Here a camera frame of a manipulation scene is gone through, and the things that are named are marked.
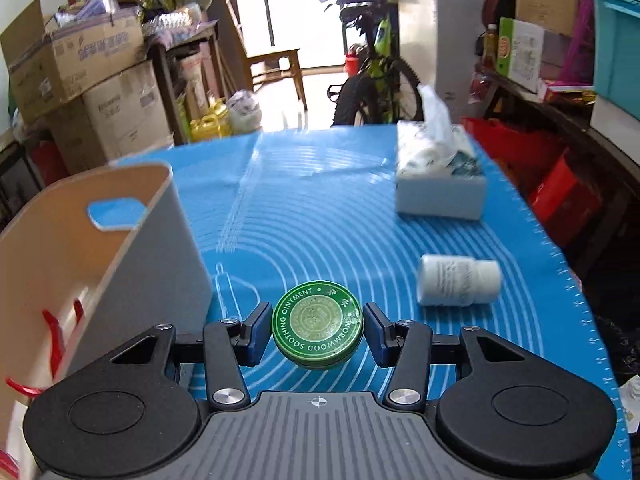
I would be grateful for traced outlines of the white pill bottle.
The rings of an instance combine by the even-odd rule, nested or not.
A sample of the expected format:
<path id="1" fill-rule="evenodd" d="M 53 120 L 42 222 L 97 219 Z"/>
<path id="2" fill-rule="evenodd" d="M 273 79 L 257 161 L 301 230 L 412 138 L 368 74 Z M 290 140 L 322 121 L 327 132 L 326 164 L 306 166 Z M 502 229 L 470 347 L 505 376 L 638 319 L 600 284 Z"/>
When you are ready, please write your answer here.
<path id="1" fill-rule="evenodd" d="M 497 300 L 501 285 L 497 261 L 423 255 L 416 276 L 416 299 L 423 307 L 491 304 Z"/>

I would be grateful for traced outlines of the green ointment tin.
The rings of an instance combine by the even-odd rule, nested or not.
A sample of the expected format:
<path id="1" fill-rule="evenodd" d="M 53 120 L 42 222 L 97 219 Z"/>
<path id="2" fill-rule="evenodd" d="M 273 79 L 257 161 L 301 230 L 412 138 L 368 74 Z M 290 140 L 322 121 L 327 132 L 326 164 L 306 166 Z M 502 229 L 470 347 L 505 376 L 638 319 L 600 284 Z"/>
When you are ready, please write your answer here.
<path id="1" fill-rule="evenodd" d="M 297 285 L 272 310 L 274 343 L 287 359 L 311 370 L 347 361 L 358 349 L 363 329 L 357 298 L 333 282 Z"/>

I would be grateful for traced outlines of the beige plastic storage basket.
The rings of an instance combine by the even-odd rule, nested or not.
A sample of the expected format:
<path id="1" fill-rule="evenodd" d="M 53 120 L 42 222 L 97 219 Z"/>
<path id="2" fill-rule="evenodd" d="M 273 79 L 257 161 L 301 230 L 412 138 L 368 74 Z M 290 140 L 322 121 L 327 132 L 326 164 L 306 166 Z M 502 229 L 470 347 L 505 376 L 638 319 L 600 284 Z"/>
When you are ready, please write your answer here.
<path id="1" fill-rule="evenodd" d="M 1 233 L 2 478 L 36 474 L 22 429 L 30 400 L 4 378 L 34 368 L 42 309 L 68 337 L 58 382 L 154 325 L 200 330 L 212 296 L 169 165 L 93 169 L 33 198 Z"/>

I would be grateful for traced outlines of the red ultraman action figure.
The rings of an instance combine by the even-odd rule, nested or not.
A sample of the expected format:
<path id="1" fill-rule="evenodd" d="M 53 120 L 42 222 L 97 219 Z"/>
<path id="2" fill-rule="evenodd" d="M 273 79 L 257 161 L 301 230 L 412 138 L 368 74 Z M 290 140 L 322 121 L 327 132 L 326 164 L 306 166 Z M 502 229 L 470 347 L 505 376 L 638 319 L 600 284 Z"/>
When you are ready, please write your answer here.
<path id="1" fill-rule="evenodd" d="M 68 339 L 64 324 L 49 309 L 42 309 L 41 316 L 46 326 L 46 336 L 43 347 L 37 353 L 34 368 L 25 380 L 16 380 L 11 375 L 4 378 L 11 390 L 29 400 L 40 396 L 54 383 L 65 356 Z"/>

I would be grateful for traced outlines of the blue silicone baking mat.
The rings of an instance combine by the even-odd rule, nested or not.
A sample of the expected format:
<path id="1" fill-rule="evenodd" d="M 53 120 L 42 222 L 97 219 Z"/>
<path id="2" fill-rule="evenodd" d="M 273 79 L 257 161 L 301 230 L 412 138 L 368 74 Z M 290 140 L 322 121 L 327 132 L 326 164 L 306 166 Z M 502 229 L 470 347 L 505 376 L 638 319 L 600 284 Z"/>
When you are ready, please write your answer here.
<path id="1" fill-rule="evenodd" d="M 392 320 L 474 341 L 490 330 L 608 394 L 610 409 L 572 423 L 581 439 L 612 438 L 599 479 L 630 477 L 629 440 L 608 352 L 562 252 L 506 177 L 487 164 L 477 222 L 401 217 L 394 206 L 392 127 L 241 136 L 145 155 L 174 172 L 215 289 L 211 318 L 239 318 L 259 301 L 327 280 Z M 487 306 L 427 309 L 416 301 L 421 256 L 500 266 Z M 184 471 L 188 479 L 469 479 L 421 416 L 380 409 L 390 370 L 360 346 L 330 370 L 304 370 L 269 347 L 244 378 L 256 408 L 222 416 Z"/>

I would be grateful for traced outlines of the tissue box with tissue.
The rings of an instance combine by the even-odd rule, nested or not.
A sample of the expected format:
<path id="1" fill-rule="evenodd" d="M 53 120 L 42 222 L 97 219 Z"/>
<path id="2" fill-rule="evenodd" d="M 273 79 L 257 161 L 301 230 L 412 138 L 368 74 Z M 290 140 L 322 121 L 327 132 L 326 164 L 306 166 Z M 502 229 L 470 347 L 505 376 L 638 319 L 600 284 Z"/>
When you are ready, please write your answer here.
<path id="1" fill-rule="evenodd" d="M 407 216 L 477 221 L 487 197 L 480 156 L 465 128 L 427 84 L 418 87 L 422 122 L 398 122 L 395 209 Z"/>

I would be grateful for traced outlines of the red bags under shelf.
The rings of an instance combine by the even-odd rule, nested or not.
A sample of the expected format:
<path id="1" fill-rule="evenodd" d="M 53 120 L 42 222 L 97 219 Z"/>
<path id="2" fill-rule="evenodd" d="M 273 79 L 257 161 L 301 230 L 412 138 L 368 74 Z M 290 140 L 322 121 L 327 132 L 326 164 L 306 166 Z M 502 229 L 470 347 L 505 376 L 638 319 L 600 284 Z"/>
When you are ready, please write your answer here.
<path id="1" fill-rule="evenodd" d="M 564 140 L 497 118 L 461 119 L 487 155 L 523 195 L 549 237 L 565 247 L 602 206 L 601 193 L 575 165 Z"/>

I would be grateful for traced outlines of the yellow oil jug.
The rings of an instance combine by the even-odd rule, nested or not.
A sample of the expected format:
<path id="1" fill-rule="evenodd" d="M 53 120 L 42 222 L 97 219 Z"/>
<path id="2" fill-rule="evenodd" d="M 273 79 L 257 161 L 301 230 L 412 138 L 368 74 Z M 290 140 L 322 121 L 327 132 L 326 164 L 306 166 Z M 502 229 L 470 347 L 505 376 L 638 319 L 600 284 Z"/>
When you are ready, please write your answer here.
<path id="1" fill-rule="evenodd" d="M 198 143 L 232 136 L 229 107 L 224 100 L 216 100 L 207 114 L 190 122 L 190 140 Z"/>

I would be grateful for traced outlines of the lower stacked cardboard box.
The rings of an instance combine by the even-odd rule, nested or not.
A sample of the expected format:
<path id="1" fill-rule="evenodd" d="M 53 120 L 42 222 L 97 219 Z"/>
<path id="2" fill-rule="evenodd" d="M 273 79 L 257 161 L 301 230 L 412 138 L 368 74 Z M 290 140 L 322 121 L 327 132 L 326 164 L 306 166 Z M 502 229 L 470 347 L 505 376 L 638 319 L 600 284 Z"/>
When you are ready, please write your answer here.
<path id="1" fill-rule="evenodd" d="M 149 61 L 47 114 L 46 123 L 70 174 L 174 144 Z"/>

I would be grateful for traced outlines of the green black bicycle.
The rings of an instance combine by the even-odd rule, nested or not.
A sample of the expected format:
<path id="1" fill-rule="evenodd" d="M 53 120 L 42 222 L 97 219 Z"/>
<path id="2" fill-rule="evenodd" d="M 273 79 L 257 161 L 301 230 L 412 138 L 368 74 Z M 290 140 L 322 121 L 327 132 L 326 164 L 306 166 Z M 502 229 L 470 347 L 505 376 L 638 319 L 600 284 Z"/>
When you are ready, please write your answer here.
<path id="1" fill-rule="evenodd" d="M 340 7 L 345 27 L 364 37 L 352 57 L 356 65 L 344 84 L 326 90 L 335 104 L 336 126 L 422 122 L 420 79 L 399 54 L 398 0 L 322 0 Z"/>

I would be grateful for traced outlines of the wooden chair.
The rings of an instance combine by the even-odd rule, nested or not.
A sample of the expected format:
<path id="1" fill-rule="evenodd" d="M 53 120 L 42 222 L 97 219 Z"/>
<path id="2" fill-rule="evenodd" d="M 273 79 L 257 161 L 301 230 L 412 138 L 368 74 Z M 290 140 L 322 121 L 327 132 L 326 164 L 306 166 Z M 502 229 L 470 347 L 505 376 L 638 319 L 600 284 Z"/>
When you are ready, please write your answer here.
<path id="1" fill-rule="evenodd" d="M 304 111 L 308 110 L 306 93 L 303 82 L 303 71 L 300 67 L 299 48 L 278 50 L 271 47 L 268 50 L 250 53 L 246 50 L 242 27 L 236 16 L 231 0 L 224 0 L 228 18 L 232 26 L 233 54 L 240 63 L 240 70 L 236 73 L 238 89 L 253 91 L 256 86 L 263 86 L 270 82 L 292 79 L 297 99 L 303 104 Z M 277 68 L 265 68 L 261 73 L 254 74 L 252 67 L 258 64 L 277 64 Z"/>

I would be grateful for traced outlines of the green white product box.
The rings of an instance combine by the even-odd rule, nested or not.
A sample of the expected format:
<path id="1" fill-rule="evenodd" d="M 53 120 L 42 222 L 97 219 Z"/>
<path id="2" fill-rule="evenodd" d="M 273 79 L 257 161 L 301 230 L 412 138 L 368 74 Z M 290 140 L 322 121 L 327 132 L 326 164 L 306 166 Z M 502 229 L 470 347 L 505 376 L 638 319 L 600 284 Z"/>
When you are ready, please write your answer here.
<path id="1" fill-rule="evenodd" d="M 496 71 L 529 92 L 538 91 L 544 29 L 538 25 L 500 18 Z"/>

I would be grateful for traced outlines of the white chest freezer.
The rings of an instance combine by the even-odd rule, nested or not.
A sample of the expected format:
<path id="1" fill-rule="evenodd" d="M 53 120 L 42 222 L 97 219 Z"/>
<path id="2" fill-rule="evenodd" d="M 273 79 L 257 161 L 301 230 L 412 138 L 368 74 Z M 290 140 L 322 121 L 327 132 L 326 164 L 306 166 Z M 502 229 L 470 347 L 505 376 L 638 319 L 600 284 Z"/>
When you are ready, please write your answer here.
<path id="1" fill-rule="evenodd" d="M 453 122 L 475 113 L 470 89 L 484 0 L 398 0 L 400 56 L 447 104 Z"/>

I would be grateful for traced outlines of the open top cardboard box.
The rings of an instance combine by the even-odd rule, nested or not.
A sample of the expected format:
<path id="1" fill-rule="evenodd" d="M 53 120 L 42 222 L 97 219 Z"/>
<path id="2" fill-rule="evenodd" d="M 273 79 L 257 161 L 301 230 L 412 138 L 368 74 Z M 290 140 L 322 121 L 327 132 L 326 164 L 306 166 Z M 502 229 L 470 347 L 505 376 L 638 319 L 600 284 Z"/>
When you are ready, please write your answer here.
<path id="1" fill-rule="evenodd" d="M 66 25 L 34 0 L 1 33 L 17 109 L 30 124 L 96 84 L 142 61 L 138 9 L 117 0 L 89 0 Z"/>

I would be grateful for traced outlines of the teal plastic storage bin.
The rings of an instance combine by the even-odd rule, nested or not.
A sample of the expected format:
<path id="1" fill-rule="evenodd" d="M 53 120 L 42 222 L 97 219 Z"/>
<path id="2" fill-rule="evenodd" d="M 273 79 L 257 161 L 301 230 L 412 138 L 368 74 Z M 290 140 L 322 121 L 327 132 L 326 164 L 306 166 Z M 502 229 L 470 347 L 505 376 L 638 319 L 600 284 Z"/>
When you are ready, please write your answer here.
<path id="1" fill-rule="evenodd" d="M 639 0 L 593 0 L 594 90 L 634 118 L 640 110 Z"/>

